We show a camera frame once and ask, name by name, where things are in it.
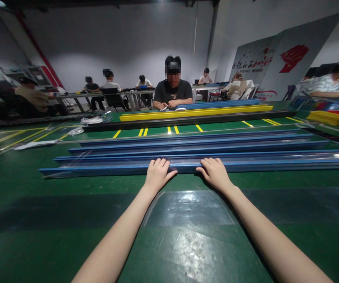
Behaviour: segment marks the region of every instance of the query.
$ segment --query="yellow metal rail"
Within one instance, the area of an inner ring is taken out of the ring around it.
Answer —
[[[184,111],[169,111],[169,112],[149,112],[145,114],[125,115],[120,116],[121,122],[139,121],[139,120],[152,120],[152,119],[171,119],[180,117],[194,117],[194,116],[208,116],[208,115],[221,115],[233,113],[246,113],[257,111],[271,111],[273,106],[268,105],[254,105],[254,106],[241,106],[241,107],[225,107],[214,109],[198,109],[198,110],[184,110]]]

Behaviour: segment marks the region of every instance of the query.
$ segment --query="red fist graphic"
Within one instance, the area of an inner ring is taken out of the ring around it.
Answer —
[[[298,64],[298,62],[303,59],[303,57],[309,50],[310,49],[303,44],[297,45],[292,49],[289,49],[288,51],[282,53],[281,58],[285,61],[286,64],[282,68],[280,73],[289,73]]]

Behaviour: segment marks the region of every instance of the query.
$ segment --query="red chair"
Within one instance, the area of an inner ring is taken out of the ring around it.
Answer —
[[[217,98],[217,101],[218,101],[219,98],[221,97],[221,93],[220,92],[211,92],[211,93],[209,93],[209,102],[210,102],[212,97],[213,97],[212,101],[215,101],[215,98]]]

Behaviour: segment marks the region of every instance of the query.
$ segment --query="striped shirt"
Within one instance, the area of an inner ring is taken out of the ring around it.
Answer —
[[[324,75],[302,86],[302,91],[307,94],[313,92],[339,92],[339,81],[334,81],[332,74]]]

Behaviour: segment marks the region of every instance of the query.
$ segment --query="chair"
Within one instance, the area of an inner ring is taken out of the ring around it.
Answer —
[[[20,95],[4,92],[0,93],[0,98],[5,101],[8,108],[15,109],[15,111],[23,119],[42,118],[48,116],[47,114],[38,111],[32,103]]]
[[[127,107],[123,103],[121,96],[118,94],[117,88],[101,88],[100,90],[104,94],[108,106],[113,107],[116,112],[118,112],[116,107],[122,107],[124,109]]]

